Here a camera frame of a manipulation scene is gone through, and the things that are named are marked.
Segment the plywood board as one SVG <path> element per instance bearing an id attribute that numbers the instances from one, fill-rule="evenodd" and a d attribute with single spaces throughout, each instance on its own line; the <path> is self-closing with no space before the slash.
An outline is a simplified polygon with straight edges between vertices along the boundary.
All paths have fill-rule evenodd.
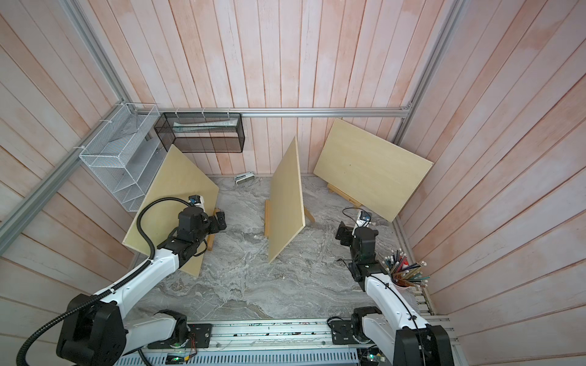
<path id="1" fill-rule="evenodd" d="M 143 210 L 159 198 L 173 197 L 187 201 L 190 196 L 199 195 L 204 200 L 204 211 L 210 215 L 216 207 L 218 193 L 219 187 L 176 146 L 171 146 L 139 209 Z M 164 201 L 155 204 L 143 215 L 141 226 L 155 246 L 178 226 L 178 215 L 185 208 L 182 203 Z"/>
<path id="2" fill-rule="evenodd" d="M 296 137 L 273 174 L 269 201 L 271 215 L 268 261 L 273 262 L 306 226 Z"/>
<path id="3" fill-rule="evenodd" d="M 314 174 L 392 222 L 432 166 L 429 160 L 337 119 Z"/>

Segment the wooden easel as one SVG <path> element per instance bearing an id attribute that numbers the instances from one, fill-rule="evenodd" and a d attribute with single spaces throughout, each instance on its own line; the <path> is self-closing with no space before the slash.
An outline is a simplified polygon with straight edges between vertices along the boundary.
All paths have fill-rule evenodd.
<path id="1" fill-rule="evenodd" d="M 270 215 L 271 215 L 271 207 L 270 207 L 270 201 L 269 200 L 265 200 L 265 224 L 264 224 L 264 236 L 266 238 L 269 237 L 270 235 Z M 305 218 L 312 224 L 314 224 L 316 222 L 314 216 L 311 214 L 310 210 L 308 210 L 307 207 L 304 207 L 304 214 L 305 214 Z"/>
<path id="2" fill-rule="evenodd" d="M 332 185 L 331 183 L 327 184 L 327 188 L 330 192 L 335 193 L 336 195 L 339 195 L 340 197 L 342 197 L 343 199 L 345 199 L 346 201 L 348 201 L 349 203 L 352 204 L 352 206 L 356 207 L 356 208 L 360 208 L 363 205 L 355 198 L 352 198 L 351 196 L 349 196 L 347 193 L 343 192 L 342 190 L 338 189 L 337 187 L 335 187 L 334 185 Z"/>
<path id="3" fill-rule="evenodd" d="M 215 234 L 219 232 L 218 224 L 217 224 L 217 214 L 220 211 L 221 210 L 216 207 L 213 211 L 213 214 L 210 216 L 211 224 L 210 224 L 210 228 L 208 230 L 208 234 L 206 236 L 207 251 L 212 251 L 213 243 L 215 240 Z"/>

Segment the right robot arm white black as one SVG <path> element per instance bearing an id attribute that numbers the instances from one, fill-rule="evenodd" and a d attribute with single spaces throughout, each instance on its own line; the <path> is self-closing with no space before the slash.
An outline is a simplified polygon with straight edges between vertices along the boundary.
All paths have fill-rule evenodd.
<path id="1" fill-rule="evenodd" d="M 354 282 L 375 302 L 356 308 L 352 315 L 353 337 L 370 341 L 392 365 L 454 365 L 452 344 L 442 326 L 429 323 L 401 293 L 424 285 L 421 265 L 411 263 L 402 250 L 377 259 L 378 231 L 366 224 L 349 227 L 340 223 L 335 239 L 349 248 L 343 261 Z"/>

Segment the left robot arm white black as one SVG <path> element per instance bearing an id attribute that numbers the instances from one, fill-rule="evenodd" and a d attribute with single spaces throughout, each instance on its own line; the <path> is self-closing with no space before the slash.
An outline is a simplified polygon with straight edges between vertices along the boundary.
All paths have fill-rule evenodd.
<path id="1" fill-rule="evenodd" d="M 58 357 L 77 365 L 113 365 L 120 357 L 155 343 L 182 348 L 189 343 L 187 317 L 160 310 L 128 322 L 130 310 L 165 277 L 205 254 L 208 237 L 227 227 L 225 214 L 209 216 L 198 205 L 178 215 L 175 228 L 137 269 L 93 297 L 70 301 L 56 347 Z"/>

